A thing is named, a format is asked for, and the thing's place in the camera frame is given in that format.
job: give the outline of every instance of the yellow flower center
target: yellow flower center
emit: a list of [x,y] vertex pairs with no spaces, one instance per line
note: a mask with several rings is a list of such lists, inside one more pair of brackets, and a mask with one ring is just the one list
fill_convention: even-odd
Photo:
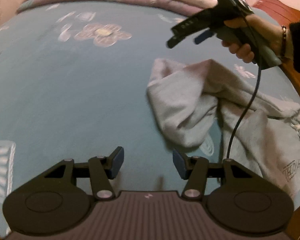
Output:
[[96,34],[107,37],[110,36],[112,34],[112,31],[109,31],[107,29],[104,28],[100,28],[96,30]]

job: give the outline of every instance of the wooden headboard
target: wooden headboard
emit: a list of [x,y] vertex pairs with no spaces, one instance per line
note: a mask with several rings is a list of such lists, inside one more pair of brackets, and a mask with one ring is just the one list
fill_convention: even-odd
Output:
[[[300,11],[283,4],[279,0],[258,0],[253,7],[265,11],[280,25],[288,27],[290,23],[300,21]],[[300,73],[294,70],[293,61],[284,62],[281,68],[300,96]]]

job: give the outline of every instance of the black cable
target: black cable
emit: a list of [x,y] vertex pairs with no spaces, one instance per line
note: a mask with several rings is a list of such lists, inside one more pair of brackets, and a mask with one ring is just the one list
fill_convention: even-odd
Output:
[[[251,32],[251,34],[252,34],[255,42],[256,42],[256,47],[259,48],[257,39],[254,36],[253,31],[252,31],[250,25],[248,24],[248,22],[247,22],[246,18],[244,17],[244,15],[242,15],[242,17],[243,17],[243,20],[245,21],[246,25],[248,26],[248,28],[249,28],[249,30],[250,30],[250,32]],[[227,157],[226,157],[227,159],[229,159],[229,157],[230,157],[230,150],[231,150],[231,145],[232,145],[232,142],[233,142],[233,139],[234,139],[234,135],[235,135],[235,133],[236,133],[236,131],[237,131],[237,129],[238,129],[238,127],[239,127],[242,119],[244,118],[244,116],[248,112],[250,106],[252,105],[253,100],[255,99],[255,97],[256,97],[256,95],[258,93],[258,89],[259,89],[259,85],[260,85],[260,79],[261,79],[261,66],[260,66],[262,64],[261,61],[262,61],[262,58],[261,58],[261,54],[259,53],[258,76],[257,76],[256,87],[254,89],[254,92],[253,92],[253,94],[251,96],[251,99],[250,99],[249,103],[247,104],[245,110],[242,112],[239,120],[237,121],[237,123],[236,123],[236,125],[235,125],[235,127],[234,127],[234,129],[233,129],[233,131],[231,133],[230,140],[229,140],[229,145],[228,145],[228,150],[227,150]]]

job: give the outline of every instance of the silver bolt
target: silver bolt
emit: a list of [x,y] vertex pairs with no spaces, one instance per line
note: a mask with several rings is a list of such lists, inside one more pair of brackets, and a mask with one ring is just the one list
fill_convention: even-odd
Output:
[[112,197],[112,192],[110,190],[100,190],[97,192],[98,198],[110,198]]
[[200,191],[196,189],[188,189],[185,191],[185,195],[190,198],[195,198],[200,196]]

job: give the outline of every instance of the crumpled cloth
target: crumpled cloth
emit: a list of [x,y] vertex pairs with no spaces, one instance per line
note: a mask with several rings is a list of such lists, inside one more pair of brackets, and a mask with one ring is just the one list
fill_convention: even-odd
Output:
[[[202,144],[219,118],[224,158],[253,91],[212,59],[193,65],[156,59],[147,87],[162,133],[183,147]],[[230,158],[294,198],[300,190],[300,105],[258,93],[235,134]]]

